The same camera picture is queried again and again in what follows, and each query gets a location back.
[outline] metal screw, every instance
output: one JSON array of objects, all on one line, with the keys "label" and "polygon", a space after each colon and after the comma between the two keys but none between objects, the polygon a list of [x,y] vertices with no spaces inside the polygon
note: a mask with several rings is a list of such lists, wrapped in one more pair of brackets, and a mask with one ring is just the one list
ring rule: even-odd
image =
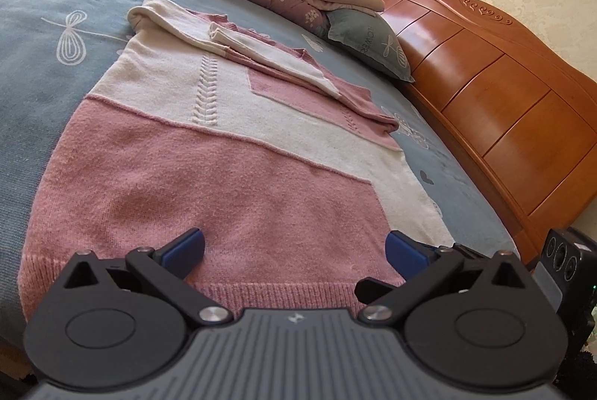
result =
[{"label": "metal screw", "polygon": [[205,307],[199,311],[199,317],[205,322],[222,322],[228,319],[230,313],[219,306]]},{"label": "metal screw", "polygon": [[392,317],[392,311],[386,306],[367,306],[363,316],[369,321],[386,321]]}]

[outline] pink and white sweater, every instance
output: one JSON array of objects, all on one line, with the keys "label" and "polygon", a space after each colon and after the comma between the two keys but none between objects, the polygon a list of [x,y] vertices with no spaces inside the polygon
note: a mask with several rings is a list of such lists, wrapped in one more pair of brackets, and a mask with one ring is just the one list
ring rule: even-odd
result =
[{"label": "pink and white sweater", "polygon": [[145,0],[128,17],[136,35],[35,197],[26,317],[76,250],[121,257],[193,226],[207,247],[187,281],[235,312],[354,311],[358,280],[402,282],[384,257],[391,229],[453,243],[369,90],[225,16]]}]

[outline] blue bedsheet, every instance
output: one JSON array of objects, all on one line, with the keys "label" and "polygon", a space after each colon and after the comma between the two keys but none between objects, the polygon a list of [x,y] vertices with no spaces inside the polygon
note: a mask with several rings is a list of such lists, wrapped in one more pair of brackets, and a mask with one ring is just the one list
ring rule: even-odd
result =
[{"label": "blue bedsheet", "polygon": [[[15,344],[25,327],[16,281],[35,191],[77,105],[132,35],[126,14],[142,1],[0,0],[0,335]],[[240,26],[306,48],[335,75],[369,88],[373,101],[398,119],[393,137],[454,239],[485,254],[515,250],[456,159],[381,74],[246,0],[173,1],[228,14]]]}]

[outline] heart pattern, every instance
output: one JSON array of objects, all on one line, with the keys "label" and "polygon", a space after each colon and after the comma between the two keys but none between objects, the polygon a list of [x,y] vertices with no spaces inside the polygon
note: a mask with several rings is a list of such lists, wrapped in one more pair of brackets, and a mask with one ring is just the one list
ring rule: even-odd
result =
[{"label": "heart pattern", "polygon": [[427,184],[435,184],[434,181],[427,176],[427,173],[423,170],[419,171],[419,174],[421,175],[421,179],[426,182]]}]

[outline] floor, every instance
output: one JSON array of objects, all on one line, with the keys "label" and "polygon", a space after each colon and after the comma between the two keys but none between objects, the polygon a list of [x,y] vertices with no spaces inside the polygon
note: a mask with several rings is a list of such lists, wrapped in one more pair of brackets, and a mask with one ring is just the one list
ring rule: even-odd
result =
[{"label": "floor", "polygon": [[0,338],[0,371],[15,380],[20,380],[31,372],[31,366],[25,354],[2,338]]}]

